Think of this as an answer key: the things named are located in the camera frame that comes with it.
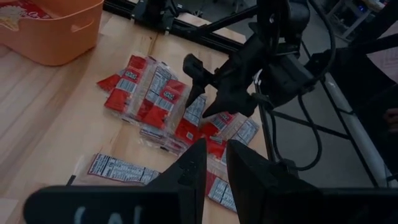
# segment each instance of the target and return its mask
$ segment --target floor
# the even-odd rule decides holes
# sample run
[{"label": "floor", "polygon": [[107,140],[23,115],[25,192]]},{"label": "floor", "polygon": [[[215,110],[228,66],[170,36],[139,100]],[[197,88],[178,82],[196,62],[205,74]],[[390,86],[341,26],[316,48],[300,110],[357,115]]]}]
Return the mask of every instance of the floor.
[{"label": "floor", "polygon": [[[203,18],[209,21],[216,21],[224,16],[228,16],[234,11],[232,0],[219,0],[213,3],[211,0],[204,1],[177,1],[183,4],[189,10],[196,11],[203,7]],[[255,4],[256,0],[246,0],[248,5]],[[252,32],[248,27],[248,22],[255,21],[256,18],[246,19],[237,24],[229,26],[230,29],[240,32],[249,37]],[[322,52],[329,48],[328,33],[323,22],[312,9],[310,23],[303,34],[303,40],[307,44],[310,53]],[[336,39],[337,47],[346,46],[346,42]],[[302,50],[300,61],[305,63],[308,57]],[[333,80],[329,79],[331,87],[334,87]],[[333,107],[326,96],[321,85],[317,85],[315,91],[304,96],[304,103],[314,120],[318,125],[345,133]],[[295,118],[305,119],[302,110],[299,107],[297,99],[293,99],[276,111],[288,114]],[[372,183],[349,140],[336,137],[331,134],[320,132],[323,143],[323,154],[321,161],[313,168],[305,172],[299,172],[301,179],[317,187],[372,187]],[[277,118],[277,142],[281,154],[296,162],[297,166],[309,164],[315,157],[317,144],[312,130],[306,126]],[[384,164],[374,154],[372,149],[367,151],[368,145],[359,143],[360,150],[363,152],[373,174],[376,176],[379,184],[385,184]]]}]

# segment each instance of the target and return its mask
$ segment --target nutrition facts label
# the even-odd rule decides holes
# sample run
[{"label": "nutrition facts label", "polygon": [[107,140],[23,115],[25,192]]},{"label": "nutrition facts label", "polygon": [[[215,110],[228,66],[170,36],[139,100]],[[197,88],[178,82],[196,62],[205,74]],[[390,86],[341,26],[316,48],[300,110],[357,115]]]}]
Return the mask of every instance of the nutrition facts label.
[{"label": "nutrition facts label", "polygon": [[172,77],[173,75],[166,68],[158,65],[145,99],[155,103],[160,91],[163,90],[164,86],[166,86],[166,83],[172,79]]},{"label": "nutrition facts label", "polygon": [[200,117],[201,114],[203,113],[203,110],[205,109],[206,105],[206,97],[205,96],[199,96],[191,106],[187,108],[187,110],[184,113],[184,118],[195,125],[196,127],[199,126],[200,122]]},{"label": "nutrition facts label", "polygon": [[[247,146],[254,138],[259,128],[260,126],[256,122],[254,122],[252,119],[248,119],[231,139],[238,140],[240,143]],[[223,156],[221,157],[221,163],[226,165],[226,148],[224,150]]]},{"label": "nutrition facts label", "polygon": [[224,128],[233,120],[235,115],[229,113],[219,113],[211,123],[219,130],[222,131]]},{"label": "nutrition facts label", "polygon": [[97,154],[88,174],[121,182],[141,182],[143,184],[148,184],[159,175],[157,171],[102,154]]},{"label": "nutrition facts label", "polygon": [[236,212],[231,187],[220,178],[217,177],[213,182],[208,197]]}]

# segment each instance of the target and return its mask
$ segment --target white label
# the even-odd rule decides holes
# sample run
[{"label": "white label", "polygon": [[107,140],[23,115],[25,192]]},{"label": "white label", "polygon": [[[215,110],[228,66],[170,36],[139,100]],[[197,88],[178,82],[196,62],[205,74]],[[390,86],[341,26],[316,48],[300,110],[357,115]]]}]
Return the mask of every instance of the white label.
[{"label": "white label", "polygon": [[215,137],[215,136],[210,136],[210,139],[217,142],[219,145],[223,144],[223,140],[219,137]]},{"label": "white label", "polygon": [[234,198],[229,184],[216,178],[208,194],[209,198],[236,212]]},{"label": "white label", "polygon": [[163,99],[162,97],[158,97],[155,106],[158,106],[159,108],[162,108],[163,110],[167,110],[168,112],[173,110],[174,104]]},{"label": "white label", "polygon": [[231,186],[226,187],[223,199],[221,199],[220,204],[224,205],[225,207],[231,209],[232,211],[236,212],[236,207],[235,207],[235,202],[234,202],[234,197],[231,191]]},{"label": "white label", "polygon": [[172,76],[173,75],[167,69],[158,66],[145,99],[155,103],[160,91],[163,90],[164,86],[166,86]]},{"label": "white label", "polygon": [[130,80],[124,79],[124,78],[120,79],[120,81],[116,85],[116,88],[118,88],[120,90],[124,90],[129,93],[134,93],[134,91],[136,90],[136,87],[137,87],[137,85],[135,83],[133,83]]},{"label": "white label", "polygon": [[151,125],[144,125],[144,127],[142,127],[141,134],[146,134],[155,138],[162,138],[163,137],[163,131],[160,130],[159,128],[155,128]]},{"label": "white label", "polygon": [[187,138],[189,138],[190,140],[192,140],[192,139],[193,139],[193,134],[190,133],[190,132],[188,132],[188,133],[187,133]]},{"label": "white label", "polygon": [[252,119],[248,119],[238,130],[238,132],[232,137],[232,139],[238,140],[244,145],[248,145],[254,138],[259,130],[259,125],[256,124]]},{"label": "white label", "polygon": [[218,114],[218,115],[211,121],[211,123],[212,123],[214,126],[216,126],[216,128],[217,128],[219,131],[223,131],[224,128],[226,127],[228,121],[230,121],[231,119],[234,119],[234,118],[231,118],[231,117],[230,117],[228,114],[226,114],[226,113],[220,113],[220,114]]},{"label": "white label", "polygon": [[199,126],[200,117],[205,110],[206,98],[199,96],[184,113],[184,118],[196,127]]},{"label": "white label", "polygon": [[148,184],[159,175],[157,171],[102,154],[97,154],[88,174],[121,182],[141,182],[143,184]]},{"label": "white label", "polygon": [[221,163],[226,165],[226,147],[224,148],[223,156],[221,156]]}]

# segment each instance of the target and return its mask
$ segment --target pile of snack packets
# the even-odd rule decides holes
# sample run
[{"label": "pile of snack packets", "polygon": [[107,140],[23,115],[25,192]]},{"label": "pile of snack packets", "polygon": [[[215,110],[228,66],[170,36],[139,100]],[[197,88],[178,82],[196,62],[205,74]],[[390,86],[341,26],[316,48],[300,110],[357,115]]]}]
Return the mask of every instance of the pile of snack packets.
[{"label": "pile of snack packets", "polygon": [[[178,81],[165,63],[152,57],[132,55],[125,69],[97,85],[108,95],[105,108],[138,126],[142,139],[156,143],[163,150],[180,156],[196,140],[205,138],[208,150],[206,195],[236,211],[226,175],[226,140],[236,139],[248,145],[259,130],[258,124],[241,114],[227,112],[201,122],[206,96],[198,97],[185,109],[190,87]],[[154,170],[101,154],[95,155],[90,164],[86,166],[85,176],[105,177],[119,184],[145,185],[159,175]]]}]

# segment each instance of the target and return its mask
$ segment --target snack packet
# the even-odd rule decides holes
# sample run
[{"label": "snack packet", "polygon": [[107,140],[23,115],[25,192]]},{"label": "snack packet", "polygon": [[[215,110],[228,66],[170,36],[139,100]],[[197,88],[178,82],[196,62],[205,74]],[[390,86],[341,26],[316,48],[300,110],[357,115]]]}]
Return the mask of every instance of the snack packet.
[{"label": "snack packet", "polygon": [[74,185],[144,186],[159,172],[103,154],[82,157],[75,171]]},{"label": "snack packet", "polygon": [[205,123],[200,131],[207,136],[217,136],[228,140],[238,131],[247,120],[244,115],[222,112],[216,114],[209,122]]},{"label": "snack packet", "polygon": [[174,133],[170,133],[165,148],[177,154],[184,153],[201,136],[199,124],[206,106],[207,97],[199,96],[184,112]]},{"label": "snack packet", "polygon": [[169,80],[142,122],[165,133],[174,133],[185,112],[189,92],[185,84]]},{"label": "snack packet", "polygon": [[29,0],[0,2],[0,25],[18,30],[20,18],[51,19],[51,16]]},{"label": "snack packet", "polygon": [[97,82],[97,85],[105,91],[105,93],[110,94],[112,90],[116,87],[118,82],[120,81],[121,77],[124,75],[126,72],[126,69],[122,69],[119,72],[111,75],[108,78],[105,78],[101,81]]},{"label": "snack packet", "polygon": [[134,93],[140,88],[140,83],[152,79],[153,74],[151,76],[150,68],[153,64],[155,64],[155,60],[150,57],[142,58],[133,55],[129,66],[106,100],[105,107],[116,112],[117,115],[124,115]]},{"label": "snack packet", "polygon": [[231,186],[227,181],[207,171],[206,173],[206,196],[220,205],[236,212],[235,202]]},{"label": "snack packet", "polygon": [[142,121],[154,106],[160,92],[164,89],[169,80],[177,80],[174,72],[165,63],[157,63],[149,71],[151,79],[141,83],[135,97],[129,102],[124,119]]},{"label": "snack packet", "polygon": [[143,64],[146,62],[145,56],[141,55],[140,53],[134,53],[130,56],[129,63],[127,63],[126,68],[120,70],[118,73],[115,73],[111,75],[108,78],[105,78],[101,81],[97,82],[97,85],[105,91],[105,93],[110,94],[112,90],[116,87],[118,82],[120,81],[121,77],[124,75],[126,72],[126,69],[129,67],[139,67],[140,64]]},{"label": "snack packet", "polygon": [[[251,118],[247,119],[231,139],[238,140],[240,143],[248,146],[255,137],[260,126]],[[228,176],[226,168],[226,141],[219,137],[206,137],[206,146],[208,151],[207,166],[218,174],[218,176]]]}]

